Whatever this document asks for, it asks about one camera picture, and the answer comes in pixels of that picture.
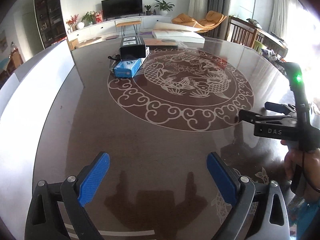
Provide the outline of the person's right hand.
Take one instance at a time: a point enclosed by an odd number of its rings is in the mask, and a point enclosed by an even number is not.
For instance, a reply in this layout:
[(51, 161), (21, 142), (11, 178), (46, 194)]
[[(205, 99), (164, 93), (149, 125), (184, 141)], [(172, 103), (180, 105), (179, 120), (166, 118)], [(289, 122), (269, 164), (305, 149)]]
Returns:
[(304, 190), (303, 198), (308, 203), (319, 200), (319, 148), (309, 152), (302, 152), (290, 147), (284, 158), (284, 169), (288, 180), (293, 179), (295, 165), (304, 169), (304, 176), (308, 183)]

